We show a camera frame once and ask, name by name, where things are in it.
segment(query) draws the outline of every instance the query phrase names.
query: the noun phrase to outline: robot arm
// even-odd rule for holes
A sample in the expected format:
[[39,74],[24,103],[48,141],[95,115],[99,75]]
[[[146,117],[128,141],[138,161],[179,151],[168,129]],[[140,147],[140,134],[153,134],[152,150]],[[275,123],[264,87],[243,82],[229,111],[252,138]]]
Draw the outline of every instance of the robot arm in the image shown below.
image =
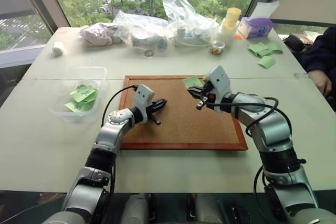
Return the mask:
[[268,105],[265,98],[233,94],[230,80],[221,66],[209,72],[204,80],[202,88],[188,89],[194,98],[201,100],[196,108],[200,110],[206,105],[218,113],[231,113],[247,126],[247,133],[259,150],[262,171],[269,181],[265,194],[274,217],[299,224],[336,223],[334,214],[318,208],[301,165],[305,161],[297,159],[290,122],[283,112]]
[[[123,136],[137,123],[146,123],[148,119],[156,124],[160,121],[152,113],[166,104],[166,100],[152,100],[154,91],[145,85],[139,85],[134,95],[133,107],[114,111],[108,116],[106,124],[101,128],[90,155],[69,190],[62,212],[47,219],[43,224],[87,224],[100,223],[113,194],[115,166],[117,154]],[[110,192],[104,189],[111,183]]]

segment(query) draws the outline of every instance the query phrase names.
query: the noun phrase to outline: corkboard with wooden frame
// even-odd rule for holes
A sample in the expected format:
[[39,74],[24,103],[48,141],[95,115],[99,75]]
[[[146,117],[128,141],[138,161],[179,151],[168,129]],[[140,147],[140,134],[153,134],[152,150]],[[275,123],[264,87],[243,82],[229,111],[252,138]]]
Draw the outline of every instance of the corkboard with wooden frame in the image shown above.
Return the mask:
[[[247,150],[240,123],[228,113],[203,107],[187,92],[182,80],[189,76],[126,76],[124,88],[145,84],[155,91],[153,99],[167,104],[154,115],[161,120],[137,124],[123,139],[122,149]],[[119,109],[132,107],[134,91],[122,93]]]

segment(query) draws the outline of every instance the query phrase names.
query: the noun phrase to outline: plastic bag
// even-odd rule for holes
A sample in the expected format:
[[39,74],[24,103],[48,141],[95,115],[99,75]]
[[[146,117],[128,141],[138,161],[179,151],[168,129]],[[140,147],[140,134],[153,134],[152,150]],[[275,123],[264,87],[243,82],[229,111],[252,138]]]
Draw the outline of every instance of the plastic bag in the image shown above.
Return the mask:
[[114,23],[96,23],[82,27],[78,38],[86,47],[118,44],[121,39],[114,35],[117,30],[118,26]]
[[119,11],[113,23],[119,27],[115,36],[126,44],[150,51],[166,51],[167,20]]
[[196,13],[188,0],[163,0],[176,46],[206,47],[211,44],[219,24],[212,18]]

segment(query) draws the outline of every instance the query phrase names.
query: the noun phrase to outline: wooden frame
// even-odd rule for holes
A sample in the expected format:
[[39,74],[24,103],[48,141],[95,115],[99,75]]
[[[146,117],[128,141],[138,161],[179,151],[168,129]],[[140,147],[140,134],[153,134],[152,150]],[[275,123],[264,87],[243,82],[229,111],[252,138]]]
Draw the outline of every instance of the wooden frame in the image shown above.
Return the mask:
[[[129,86],[130,80],[134,79],[185,79],[190,76],[125,76],[123,88]],[[120,99],[119,110],[123,109],[129,90],[125,90]],[[238,120],[232,117],[233,124],[237,133],[238,143],[122,143],[124,150],[247,150],[247,144]]]

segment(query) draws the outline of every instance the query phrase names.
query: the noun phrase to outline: purple tissue box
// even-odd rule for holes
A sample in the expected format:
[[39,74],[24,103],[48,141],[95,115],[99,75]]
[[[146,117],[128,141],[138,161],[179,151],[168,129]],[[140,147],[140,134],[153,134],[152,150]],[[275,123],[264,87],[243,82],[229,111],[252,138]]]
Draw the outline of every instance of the purple tissue box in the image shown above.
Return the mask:
[[243,17],[238,30],[246,38],[266,37],[273,28],[273,22],[269,18]]

